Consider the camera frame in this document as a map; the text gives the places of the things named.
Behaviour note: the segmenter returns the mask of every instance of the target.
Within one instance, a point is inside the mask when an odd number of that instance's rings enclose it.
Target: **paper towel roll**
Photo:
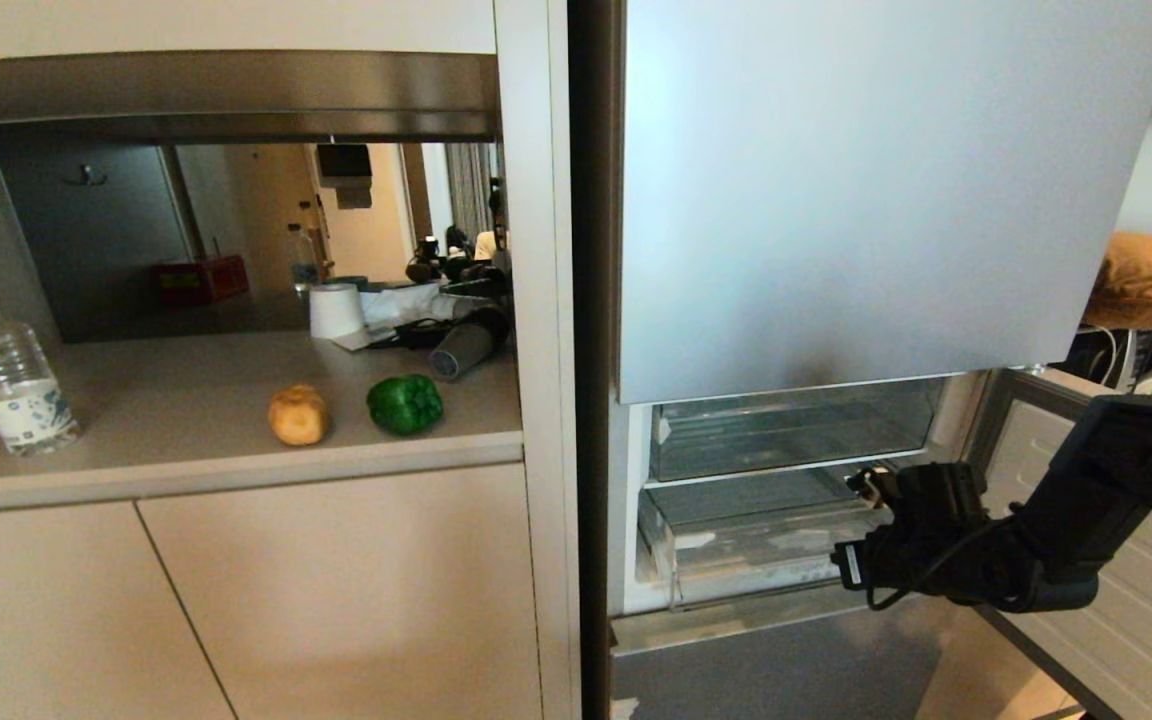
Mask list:
[[[310,288],[310,336],[340,338],[362,329],[362,302],[353,285]]]

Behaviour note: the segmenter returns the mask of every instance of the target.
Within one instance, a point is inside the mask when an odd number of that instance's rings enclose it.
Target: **green bell pepper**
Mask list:
[[[389,378],[367,391],[371,419],[381,429],[410,435],[429,429],[444,416],[444,399],[425,376]]]

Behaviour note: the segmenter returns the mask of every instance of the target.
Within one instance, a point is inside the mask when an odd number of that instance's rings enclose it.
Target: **curtain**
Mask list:
[[[450,184],[452,221],[472,242],[480,232],[492,229],[488,210],[490,165],[494,147],[468,142],[447,143],[447,181]]]

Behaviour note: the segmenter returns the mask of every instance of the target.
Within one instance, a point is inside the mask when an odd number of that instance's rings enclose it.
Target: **wall hook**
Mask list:
[[[97,187],[109,182],[109,176],[92,177],[91,165],[78,165],[78,182],[69,181],[69,179],[61,179],[61,181],[76,187]]]

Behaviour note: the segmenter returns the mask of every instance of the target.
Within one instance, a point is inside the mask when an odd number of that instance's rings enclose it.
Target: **refrigerator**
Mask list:
[[[1152,3],[568,23],[586,715],[918,715],[957,609],[841,588],[833,543],[887,520],[842,480],[968,461],[1005,516],[1111,392],[1043,364],[1132,174]],[[1097,717],[1152,717],[1151,543],[1086,611],[982,614]]]

